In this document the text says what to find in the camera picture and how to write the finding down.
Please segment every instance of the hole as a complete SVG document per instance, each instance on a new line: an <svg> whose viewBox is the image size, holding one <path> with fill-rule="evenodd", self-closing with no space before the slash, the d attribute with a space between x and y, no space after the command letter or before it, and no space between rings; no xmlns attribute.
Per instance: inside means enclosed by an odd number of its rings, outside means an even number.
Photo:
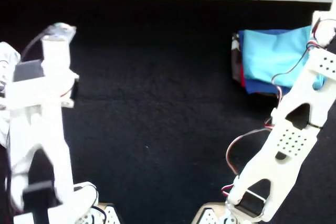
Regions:
<svg viewBox="0 0 336 224"><path fill-rule="evenodd" d="M284 160L286 157L287 157L287 155L282 153L282 152L278 152L277 155L275 155L275 158L277 160Z"/></svg>
<svg viewBox="0 0 336 224"><path fill-rule="evenodd" d="M312 84L312 88L315 90L315 91L319 91L319 90L322 90L323 87L324 87L324 84L325 84L325 80L326 80L326 77L323 76L322 74L319 74L315 77L315 81L314 83Z"/></svg>
<svg viewBox="0 0 336 224"><path fill-rule="evenodd" d="M294 127L302 130L308 124L309 112L310 105L308 103L301 104L286 116L286 120L290 121Z"/></svg>

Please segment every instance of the dark floor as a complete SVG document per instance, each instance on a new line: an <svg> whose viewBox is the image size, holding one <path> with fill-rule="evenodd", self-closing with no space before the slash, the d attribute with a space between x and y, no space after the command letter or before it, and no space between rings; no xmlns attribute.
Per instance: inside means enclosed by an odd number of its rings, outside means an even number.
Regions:
<svg viewBox="0 0 336 224"><path fill-rule="evenodd" d="M203 203L224 200L219 189L233 180L224 150L262 126L274 105L231 81L231 33L309 25L313 10L328 8L244 0L0 3L0 41L18 50L51 23L78 27L71 53L79 99L64 111L74 180L96 184L126 224L190 223ZM35 48L31 57L38 56ZM336 221L335 120L332 110L273 223ZM264 140L238 144L234 162L242 167ZM3 150L0 158L3 181ZM0 198L3 205L3 191Z"/></svg>

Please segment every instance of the cable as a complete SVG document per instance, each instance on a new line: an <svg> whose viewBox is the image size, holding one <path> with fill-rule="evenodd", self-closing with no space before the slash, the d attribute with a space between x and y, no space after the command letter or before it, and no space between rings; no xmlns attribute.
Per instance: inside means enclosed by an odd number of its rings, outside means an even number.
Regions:
<svg viewBox="0 0 336 224"><path fill-rule="evenodd" d="M231 163L230 161L230 157L229 157L229 154L230 154L230 151L232 149L232 147L240 140L242 139L244 136L248 136L248 135L251 135L251 134L254 134L254 133L258 133L258 132L261 132L261 131L271 131L271 129L269 128L261 128L261 129L256 129L256 130L252 130L252 131L249 131L243 135L240 135L239 137L235 138L229 145L229 147L227 148L226 150L226 154L225 154L225 159L226 159L226 163L227 165L230 167L230 169L232 170L232 172L238 176L239 175L239 172L237 171L237 169L235 168L235 166Z"/></svg>
<svg viewBox="0 0 336 224"><path fill-rule="evenodd" d="M38 42L39 40L41 40L45 35L48 35L48 32L50 31L50 28L52 26L48 26L46 29L44 29L42 32L40 32L34 39L32 39L28 45L25 47L25 49L22 51L21 53L21 59L19 62L22 62L22 60L27 56L29 50L31 49L31 47Z"/></svg>
<svg viewBox="0 0 336 224"><path fill-rule="evenodd" d="M220 190L222 192L222 194L227 197L229 196L229 193L226 192L225 190L228 189L228 188L232 188L233 187L233 184L230 184L230 185L226 185L226 186L223 186Z"/></svg>
<svg viewBox="0 0 336 224"><path fill-rule="evenodd" d="M320 25L320 23L322 23L323 21L327 21L327 20L329 20L329 21L336 21L336 19L334 19L334 18L326 18L326 19L323 19L323 20L318 20L317 22L316 22L316 24L314 25L314 27L313 27L313 29L312 29L312 32L313 32L313 38L317 41L317 39L316 39L316 31L317 31L317 29L318 29L318 27L319 27L319 25Z"/></svg>
<svg viewBox="0 0 336 224"><path fill-rule="evenodd" d="M284 72L284 73L277 73L275 74L272 79L271 79L271 83L277 88L278 90L278 105L277 107L279 107L279 104L281 102L281 99L282 99L282 89L279 85L275 84L275 78L280 76L280 75L283 75L283 74L288 74L290 72L292 72L294 70L294 68L297 67L297 65L300 63L300 61L304 58L304 56L306 55L306 53L312 48L312 47L317 47L317 48L321 48L315 41L313 40L310 40L308 41L307 45L306 45L306 49L304 51L304 53L302 54L302 56L300 57L300 59L296 62L296 64L291 68L289 69L288 71Z"/></svg>

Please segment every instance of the stack of cloth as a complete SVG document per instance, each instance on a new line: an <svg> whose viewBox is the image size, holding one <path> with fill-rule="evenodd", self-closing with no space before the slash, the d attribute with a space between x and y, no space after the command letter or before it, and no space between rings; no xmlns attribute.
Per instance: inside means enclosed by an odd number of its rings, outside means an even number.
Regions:
<svg viewBox="0 0 336 224"><path fill-rule="evenodd" d="M309 54L303 58L302 55L310 35L311 26L294 30L241 30L234 33L231 49L233 79L249 94L277 94L276 87L271 83L272 77L287 72L300 61L288 74L274 79L283 94L288 93L309 57ZM320 89L323 81L322 76L318 77L313 87Z"/></svg>

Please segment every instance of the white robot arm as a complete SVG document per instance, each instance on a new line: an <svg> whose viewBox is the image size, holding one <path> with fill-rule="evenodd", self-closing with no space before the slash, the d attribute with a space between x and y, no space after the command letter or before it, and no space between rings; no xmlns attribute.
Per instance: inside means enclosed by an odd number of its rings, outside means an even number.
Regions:
<svg viewBox="0 0 336 224"><path fill-rule="evenodd" d="M272 111L272 129L263 147L233 182L225 204L239 223L272 219L294 186L300 167L327 120L336 99L335 8L333 0L330 11L314 12L312 37L316 46L309 50L309 59L291 91L280 97L278 107ZM313 83L318 75L326 79L323 87L315 90ZM303 104L310 107L307 125L294 126L287 116ZM249 190L262 179L270 181L266 199Z"/></svg>
<svg viewBox="0 0 336 224"><path fill-rule="evenodd" d="M98 201L94 185L74 185L63 132L61 107L73 107L79 78L69 69L69 43L75 32L64 23L49 26L37 39L42 40L43 61L19 62L5 86L1 103L10 113L6 147L12 172L7 190L19 213L14 224L73 224ZM52 164L55 181L29 185L38 149Z"/></svg>

